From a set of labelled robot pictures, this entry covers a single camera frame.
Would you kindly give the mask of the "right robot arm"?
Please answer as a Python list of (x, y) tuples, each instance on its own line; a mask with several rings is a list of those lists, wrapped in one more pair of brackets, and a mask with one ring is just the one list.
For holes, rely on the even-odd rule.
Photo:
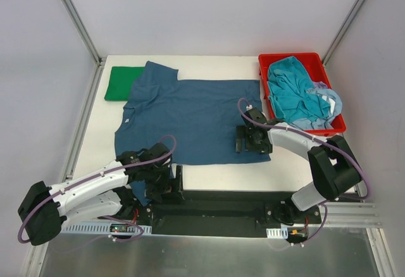
[(362, 169), (344, 137), (311, 135), (278, 119), (267, 120), (252, 106), (240, 113), (245, 124), (237, 127), (237, 153), (271, 154), (277, 146), (309, 163), (312, 182), (271, 210), (278, 223), (288, 226), (299, 223), (309, 209), (339, 198), (363, 180)]

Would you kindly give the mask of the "dark blue t-shirt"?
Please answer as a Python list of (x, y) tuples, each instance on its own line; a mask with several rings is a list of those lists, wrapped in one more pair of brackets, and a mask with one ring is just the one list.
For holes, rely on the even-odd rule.
[(261, 109), (257, 80), (178, 80), (178, 71), (148, 61), (132, 84), (115, 133), (115, 154), (152, 147), (173, 135), (178, 164), (251, 164), (269, 155), (235, 151), (236, 127), (243, 123), (237, 102)]

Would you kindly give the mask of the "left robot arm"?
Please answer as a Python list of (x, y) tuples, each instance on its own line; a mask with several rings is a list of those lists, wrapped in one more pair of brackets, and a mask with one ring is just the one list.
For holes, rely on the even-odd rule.
[(54, 185), (33, 184), (18, 208), (22, 225), (17, 239), (33, 246), (50, 242), (65, 228), (93, 218), (132, 226), (137, 235), (141, 214), (150, 205), (182, 198), (183, 167), (173, 150), (157, 143), (150, 149), (125, 151), (97, 171)]

